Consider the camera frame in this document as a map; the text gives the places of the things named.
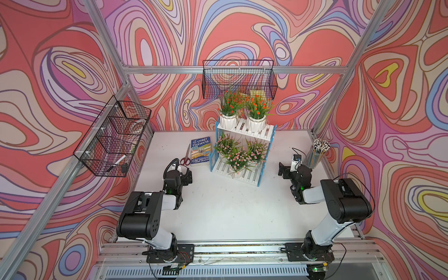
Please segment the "pink flower potted plant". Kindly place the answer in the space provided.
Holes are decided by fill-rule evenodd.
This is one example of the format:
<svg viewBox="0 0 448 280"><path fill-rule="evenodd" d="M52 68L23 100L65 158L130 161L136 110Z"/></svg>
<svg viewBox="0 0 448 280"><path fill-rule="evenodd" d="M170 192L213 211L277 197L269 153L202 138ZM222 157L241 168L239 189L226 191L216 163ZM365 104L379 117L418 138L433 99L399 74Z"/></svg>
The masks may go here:
<svg viewBox="0 0 448 280"><path fill-rule="evenodd" d="M268 143L258 140L246 141L248 162L256 165L266 160L268 152Z"/></svg>
<svg viewBox="0 0 448 280"><path fill-rule="evenodd" d="M233 151L233 148L237 148L239 144L240 142L229 134L221 133L214 148L220 157L226 158Z"/></svg>
<svg viewBox="0 0 448 280"><path fill-rule="evenodd" d="M247 151L243 148L233 148L233 151L225 157L225 163L229 166L229 174L233 179L241 178L243 170L249 166Z"/></svg>

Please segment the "blue white wooden rack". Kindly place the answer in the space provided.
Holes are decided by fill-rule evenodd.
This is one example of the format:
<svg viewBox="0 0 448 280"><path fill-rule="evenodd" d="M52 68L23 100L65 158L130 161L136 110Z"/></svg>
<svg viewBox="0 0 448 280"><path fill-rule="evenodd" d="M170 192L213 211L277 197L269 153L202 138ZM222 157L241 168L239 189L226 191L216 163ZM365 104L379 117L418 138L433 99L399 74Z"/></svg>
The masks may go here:
<svg viewBox="0 0 448 280"><path fill-rule="evenodd" d="M260 186L277 126L267 124L251 132L247 120L240 119L233 128L216 123L216 143L209 155L210 171L247 184Z"/></svg>

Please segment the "orange flower potted plant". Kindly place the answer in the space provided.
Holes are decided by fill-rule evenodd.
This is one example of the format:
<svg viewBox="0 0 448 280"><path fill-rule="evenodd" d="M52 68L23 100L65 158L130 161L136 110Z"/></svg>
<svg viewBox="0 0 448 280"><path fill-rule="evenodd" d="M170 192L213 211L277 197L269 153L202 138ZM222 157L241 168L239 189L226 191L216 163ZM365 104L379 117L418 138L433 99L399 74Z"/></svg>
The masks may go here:
<svg viewBox="0 0 448 280"><path fill-rule="evenodd" d="M246 98L245 109L247 113L247 126L251 133L261 132L267 124L267 116L273 108L273 101L266 97L266 100Z"/></svg>

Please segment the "red flower potted plant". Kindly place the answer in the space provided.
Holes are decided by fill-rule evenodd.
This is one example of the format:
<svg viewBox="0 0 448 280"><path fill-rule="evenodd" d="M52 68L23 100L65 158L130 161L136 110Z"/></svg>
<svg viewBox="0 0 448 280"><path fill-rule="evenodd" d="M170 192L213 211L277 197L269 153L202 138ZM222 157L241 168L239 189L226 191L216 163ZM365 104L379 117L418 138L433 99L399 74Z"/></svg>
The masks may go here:
<svg viewBox="0 0 448 280"><path fill-rule="evenodd" d="M220 98L220 124L222 128L236 128L245 105L245 96L240 92L225 91Z"/></svg>

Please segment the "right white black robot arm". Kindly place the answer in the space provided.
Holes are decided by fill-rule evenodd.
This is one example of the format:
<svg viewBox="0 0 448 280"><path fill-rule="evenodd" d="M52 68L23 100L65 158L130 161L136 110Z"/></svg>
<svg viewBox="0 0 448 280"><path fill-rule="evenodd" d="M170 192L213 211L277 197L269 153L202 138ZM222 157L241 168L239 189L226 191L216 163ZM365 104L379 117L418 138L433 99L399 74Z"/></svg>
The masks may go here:
<svg viewBox="0 0 448 280"><path fill-rule="evenodd" d="M347 227L369 218L373 207L365 195L350 178L324 179L312 186L312 169L302 164L301 150L293 148L292 163L279 163L278 175L290 180L290 190L301 205L325 203L328 213L302 243L287 243L281 249L288 261L334 261L332 246L334 239Z"/></svg>

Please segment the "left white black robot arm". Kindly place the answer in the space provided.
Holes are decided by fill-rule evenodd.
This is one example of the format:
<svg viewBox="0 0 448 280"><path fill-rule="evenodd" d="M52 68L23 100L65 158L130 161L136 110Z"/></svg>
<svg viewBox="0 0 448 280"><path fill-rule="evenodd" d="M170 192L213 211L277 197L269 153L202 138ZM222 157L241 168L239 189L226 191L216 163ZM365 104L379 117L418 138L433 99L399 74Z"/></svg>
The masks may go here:
<svg viewBox="0 0 448 280"><path fill-rule="evenodd" d="M161 191L133 191L121 212L116 234L148 246L142 254L151 263L184 263L194 260L194 245L179 245L174 233L161 226L163 211L178 210L183 202L183 187L193 182L190 159L173 159L163 172Z"/></svg>

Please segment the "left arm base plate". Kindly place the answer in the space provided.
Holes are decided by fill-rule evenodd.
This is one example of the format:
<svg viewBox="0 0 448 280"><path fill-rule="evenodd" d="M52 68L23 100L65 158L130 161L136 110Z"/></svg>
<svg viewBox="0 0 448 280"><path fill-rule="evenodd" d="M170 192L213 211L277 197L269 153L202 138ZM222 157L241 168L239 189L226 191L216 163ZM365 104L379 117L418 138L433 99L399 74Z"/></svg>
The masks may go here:
<svg viewBox="0 0 448 280"><path fill-rule="evenodd" d="M147 251L147 263L149 264L190 264L194 261L195 245L184 243L172 245L167 250L156 250L151 248Z"/></svg>

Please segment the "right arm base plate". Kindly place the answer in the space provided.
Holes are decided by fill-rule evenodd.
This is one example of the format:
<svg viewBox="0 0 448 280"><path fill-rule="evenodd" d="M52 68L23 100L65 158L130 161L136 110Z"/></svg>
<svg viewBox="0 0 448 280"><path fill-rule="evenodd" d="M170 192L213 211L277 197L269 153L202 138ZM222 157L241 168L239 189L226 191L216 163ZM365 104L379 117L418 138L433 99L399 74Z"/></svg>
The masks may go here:
<svg viewBox="0 0 448 280"><path fill-rule="evenodd" d="M287 255L290 262L332 263L335 260L332 245L319 246L312 243L286 243L284 247L280 248L280 251Z"/></svg>

